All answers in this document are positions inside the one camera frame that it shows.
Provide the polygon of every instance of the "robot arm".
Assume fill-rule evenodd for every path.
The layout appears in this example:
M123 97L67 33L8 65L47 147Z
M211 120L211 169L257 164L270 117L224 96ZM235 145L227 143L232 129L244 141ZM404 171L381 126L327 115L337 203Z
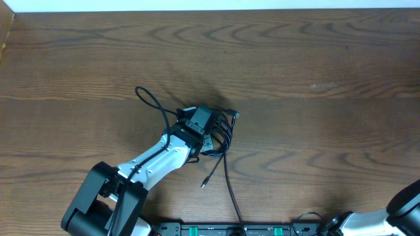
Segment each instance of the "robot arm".
M170 133L164 134L142 155L116 167L104 162L95 165L65 213L62 229L70 235L107 235L113 211L97 197L101 195L117 201L121 190L126 187L112 235L147 236L151 227L139 216L148 191L172 170L198 157L204 136L213 128L218 116L204 106L179 110L178 121ZM170 143L167 149L145 162L125 186L134 167L164 147L168 135Z
M326 228L324 235L329 236L420 235L420 180L395 195L386 210L347 212Z

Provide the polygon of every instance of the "black bracket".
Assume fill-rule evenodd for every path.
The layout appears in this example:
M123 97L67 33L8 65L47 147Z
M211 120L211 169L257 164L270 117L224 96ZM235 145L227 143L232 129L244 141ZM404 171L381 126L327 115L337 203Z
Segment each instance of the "black bracket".
M70 235L106 235L108 233L112 210L97 200L98 195L105 197L113 193L118 196L118 185L123 180L118 169L105 162L96 164L88 173L71 205L64 214L61 228ZM148 191L140 182L131 184L124 195L112 235L130 235L140 216Z

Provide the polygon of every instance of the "wooden table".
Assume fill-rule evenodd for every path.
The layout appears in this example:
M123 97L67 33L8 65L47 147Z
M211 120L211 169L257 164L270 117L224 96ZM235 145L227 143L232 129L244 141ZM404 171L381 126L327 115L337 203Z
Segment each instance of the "wooden table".
M228 168L247 222L384 208L420 177L420 10L17 14L0 63L0 230L63 235L93 165L159 140L158 110L241 112ZM237 221L203 157L147 219Z

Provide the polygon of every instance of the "cable connector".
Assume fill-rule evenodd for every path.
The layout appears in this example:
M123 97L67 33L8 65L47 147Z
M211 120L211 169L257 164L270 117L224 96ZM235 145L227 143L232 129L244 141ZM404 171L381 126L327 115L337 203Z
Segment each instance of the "cable connector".
M206 177L206 179L204 179L203 183L201 184L201 188L204 188L205 185L209 182L210 180L210 176Z
M239 116L241 115L239 112L237 112L237 111L235 111L233 109L227 109L226 110L226 113L228 115L231 115L231 116L235 117L235 118L239 118Z

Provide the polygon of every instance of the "white wall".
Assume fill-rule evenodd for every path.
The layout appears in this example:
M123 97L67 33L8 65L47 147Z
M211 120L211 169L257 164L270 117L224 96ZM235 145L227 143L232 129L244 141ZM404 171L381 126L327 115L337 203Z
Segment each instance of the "white wall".
M354 9L420 7L420 0L4 0L14 12Z

